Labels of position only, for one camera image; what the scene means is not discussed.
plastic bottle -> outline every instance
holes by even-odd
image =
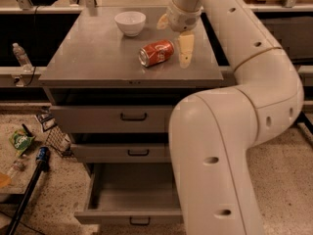
[[[32,64],[23,47],[21,47],[18,43],[14,43],[13,53],[16,56],[17,60],[19,61],[23,71],[32,72],[33,69]]]

wire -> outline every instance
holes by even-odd
[[[35,29],[35,41],[36,41],[36,45],[37,45],[37,46],[38,46],[38,32],[37,32],[37,25],[36,25],[36,16],[37,16],[37,11],[38,11],[38,8],[39,8],[39,7],[40,7],[40,5],[38,5],[38,6],[36,7],[35,12],[34,12],[34,14],[33,14],[33,27],[34,27],[34,29]],[[37,69],[37,67],[34,67],[34,68],[33,68],[30,81],[29,81],[27,84],[25,84],[23,87],[27,87],[28,85],[31,84],[31,82],[32,82],[32,80],[33,80],[33,78],[34,78],[34,76],[35,76],[36,69]]]
[[[12,218],[10,215],[6,214],[6,213],[3,212],[3,211],[0,211],[0,213],[6,215],[6,216],[9,217],[9,218]],[[43,233],[43,232],[41,232],[41,231],[38,231],[38,230],[36,230],[36,229],[34,229],[34,228],[31,228],[30,226],[28,226],[28,225],[26,225],[26,224],[24,224],[24,223],[22,223],[22,222],[20,222],[20,224],[23,225],[23,226],[25,226],[25,227],[26,227],[27,229],[29,229],[29,230],[32,230],[32,231],[34,231],[34,232],[37,232],[37,233],[39,233],[39,234],[41,234],[41,235],[45,235],[45,233]]]

green object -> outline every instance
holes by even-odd
[[[16,130],[9,139],[14,148],[17,150],[17,157],[21,156],[24,151],[32,144],[34,136],[27,136],[24,129]]]

drawer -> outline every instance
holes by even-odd
[[[53,106],[65,133],[167,132],[171,106]]]
[[[83,224],[182,222],[171,164],[95,164]]]
[[[83,163],[170,163],[167,144],[72,144]]]

drawer handle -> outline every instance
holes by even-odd
[[[127,154],[128,156],[131,157],[145,157],[149,154],[150,150],[146,149],[144,151],[131,151],[131,150],[127,150]]]
[[[141,226],[148,226],[150,224],[150,217],[148,217],[146,222],[134,222],[133,219],[137,219],[137,220],[145,220],[145,218],[140,217],[140,218],[133,218],[132,216],[129,217],[129,223],[131,225],[141,225]]]
[[[148,114],[144,113],[143,115],[141,116],[127,116],[125,115],[124,113],[121,113],[120,114],[120,119],[122,121],[144,121],[146,120],[148,117]]]

